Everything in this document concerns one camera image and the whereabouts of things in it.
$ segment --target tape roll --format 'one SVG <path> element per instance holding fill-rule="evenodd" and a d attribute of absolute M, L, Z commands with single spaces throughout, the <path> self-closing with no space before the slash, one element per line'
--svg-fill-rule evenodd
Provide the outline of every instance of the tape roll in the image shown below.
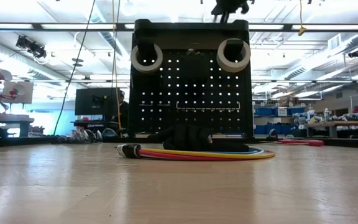
<path fill-rule="evenodd" d="M 136 70 L 138 70 L 142 73 L 152 73 L 152 72 L 157 71 L 161 67 L 162 59 L 163 59 L 162 50 L 160 47 L 158 47 L 155 44 L 154 44 L 154 49 L 155 49 L 155 53 L 157 54 L 157 59 L 155 60 L 155 62 L 152 65 L 148 65 L 148 66 L 141 65 L 139 63 L 139 61 L 137 60 L 137 58 L 139 56 L 139 48 L 137 46 L 135 46 L 132 49 L 131 62 Z"/>
<path fill-rule="evenodd" d="M 240 72 L 243 69 L 245 69 L 249 63 L 249 60 L 251 58 L 251 49 L 245 41 L 242 41 L 243 43 L 243 48 L 241 50 L 242 60 L 237 63 L 231 62 L 224 56 L 224 49 L 227 45 L 228 40 L 239 40 L 239 39 L 233 38 L 233 39 L 224 40 L 219 45 L 218 53 L 216 55 L 216 61 L 218 62 L 218 65 L 227 72 L 232 72 L 232 73 Z"/>

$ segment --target black pegboard box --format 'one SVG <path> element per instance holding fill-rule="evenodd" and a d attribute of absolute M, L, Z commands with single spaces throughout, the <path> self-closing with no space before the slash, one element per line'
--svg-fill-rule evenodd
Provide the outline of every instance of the black pegboard box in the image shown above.
<path fill-rule="evenodd" d="M 163 64 L 153 73 L 140 73 L 131 66 L 129 134 L 156 133 L 175 123 L 188 123 L 213 128 L 215 133 L 251 138 L 250 64 L 240 72 L 229 73 L 216 61 L 220 43 L 231 38 L 249 44 L 248 22 L 135 21 L 132 48 L 141 45 L 139 49 L 150 49 L 150 43 L 158 45 L 163 52 Z M 143 53 L 139 57 L 142 65 L 153 64 L 155 60 L 153 54 Z"/>

